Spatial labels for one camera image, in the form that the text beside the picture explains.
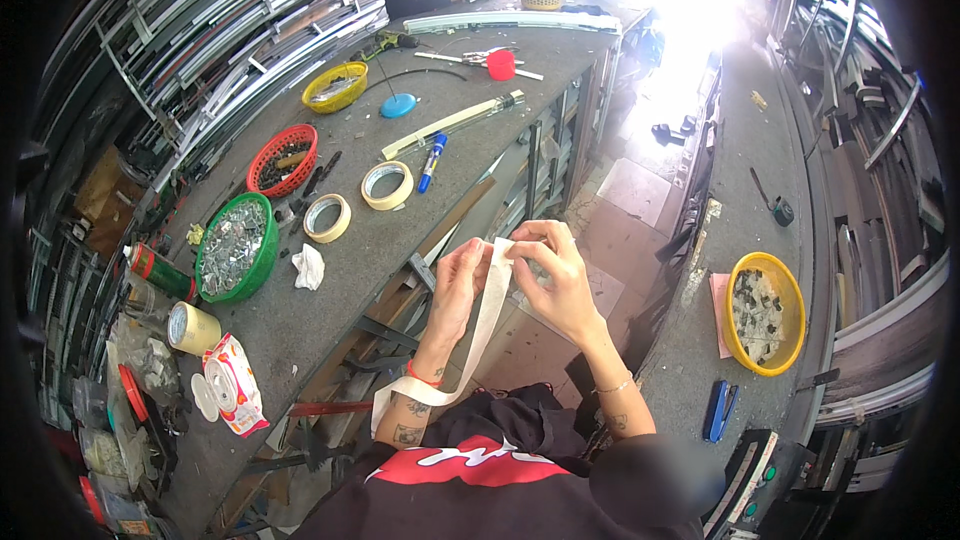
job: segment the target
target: blue marker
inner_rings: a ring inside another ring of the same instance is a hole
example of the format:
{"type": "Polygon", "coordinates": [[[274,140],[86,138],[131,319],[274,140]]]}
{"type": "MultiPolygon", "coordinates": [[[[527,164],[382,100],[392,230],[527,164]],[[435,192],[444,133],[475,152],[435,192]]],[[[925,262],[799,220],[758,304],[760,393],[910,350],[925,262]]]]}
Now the blue marker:
{"type": "Polygon", "coordinates": [[[433,150],[430,151],[430,156],[426,160],[426,167],[423,168],[423,175],[420,175],[419,186],[416,187],[416,191],[420,194],[425,193],[426,187],[430,185],[433,171],[437,169],[437,161],[440,161],[440,155],[443,154],[446,145],[447,134],[438,132],[437,137],[434,138],[433,150]]]}

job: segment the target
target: white paper strip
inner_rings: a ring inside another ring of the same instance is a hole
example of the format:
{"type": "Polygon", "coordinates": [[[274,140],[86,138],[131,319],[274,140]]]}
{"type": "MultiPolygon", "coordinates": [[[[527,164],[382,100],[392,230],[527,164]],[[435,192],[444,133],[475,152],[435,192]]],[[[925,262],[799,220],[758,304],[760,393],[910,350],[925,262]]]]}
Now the white paper strip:
{"type": "Polygon", "coordinates": [[[416,378],[404,376],[397,381],[381,388],[373,394],[373,413],[370,421],[370,432],[377,434],[380,419],[383,418],[387,406],[390,404],[392,392],[399,392],[431,407],[442,407],[457,400],[460,393],[467,387],[467,383],[474,376],[474,370],[480,364],[487,349],[487,343],[494,334],[503,301],[507,297],[507,288],[510,286],[510,277],[514,273],[514,261],[504,257],[503,253],[513,246],[512,240],[498,237],[493,241],[493,256],[490,258],[489,271],[486,273],[483,299],[480,302],[480,313],[477,316],[476,328],[473,331],[473,341],[470,342],[470,352],[463,365],[463,373],[457,389],[452,393],[441,392],[430,384],[416,378]]]}

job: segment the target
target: pink paper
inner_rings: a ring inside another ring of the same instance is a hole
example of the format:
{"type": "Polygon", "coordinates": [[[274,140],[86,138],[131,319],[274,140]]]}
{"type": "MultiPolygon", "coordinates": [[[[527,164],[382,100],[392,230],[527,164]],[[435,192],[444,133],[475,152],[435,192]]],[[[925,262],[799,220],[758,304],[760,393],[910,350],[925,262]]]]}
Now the pink paper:
{"type": "Polygon", "coordinates": [[[734,354],[723,340],[723,310],[727,300],[727,284],[730,282],[729,273],[710,274],[710,293],[713,295],[713,317],[717,323],[717,348],[720,349],[720,359],[732,357],[734,354]]]}

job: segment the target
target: green plastic basket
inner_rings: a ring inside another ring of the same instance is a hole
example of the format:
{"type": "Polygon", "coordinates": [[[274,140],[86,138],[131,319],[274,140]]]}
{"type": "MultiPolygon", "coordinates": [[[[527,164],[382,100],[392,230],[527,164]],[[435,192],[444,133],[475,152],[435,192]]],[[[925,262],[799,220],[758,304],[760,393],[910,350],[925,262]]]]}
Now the green plastic basket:
{"type": "Polygon", "coordinates": [[[270,277],[270,272],[274,270],[274,263],[277,262],[277,242],[280,232],[277,228],[277,221],[274,219],[274,211],[270,204],[270,199],[260,192],[245,192],[226,203],[226,205],[217,212],[216,216],[213,217],[213,220],[210,221],[207,229],[215,226],[224,213],[248,200],[255,200],[263,205],[264,212],[267,214],[267,232],[264,234],[263,243],[260,244],[260,250],[256,251],[256,257],[253,257],[253,265],[246,271],[243,279],[234,285],[231,291],[216,296],[210,296],[210,294],[204,292],[204,280],[200,277],[200,270],[203,264],[204,247],[207,245],[207,234],[203,234],[203,240],[199,243],[197,263],[194,265],[194,276],[197,278],[197,291],[199,292],[200,298],[208,303],[235,303],[241,301],[263,286],[263,283],[270,277]]]}

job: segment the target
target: blue stapler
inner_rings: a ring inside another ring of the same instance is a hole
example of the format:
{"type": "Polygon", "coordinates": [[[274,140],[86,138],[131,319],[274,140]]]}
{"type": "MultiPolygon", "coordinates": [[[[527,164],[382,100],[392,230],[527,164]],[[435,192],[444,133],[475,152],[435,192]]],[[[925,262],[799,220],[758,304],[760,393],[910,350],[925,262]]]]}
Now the blue stapler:
{"type": "Polygon", "coordinates": [[[723,438],[727,428],[727,421],[737,405],[740,386],[730,385],[726,379],[718,379],[713,383],[710,392],[710,404],[706,409],[706,420],[703,422],[703,439],[716,444],[723,438]]]}

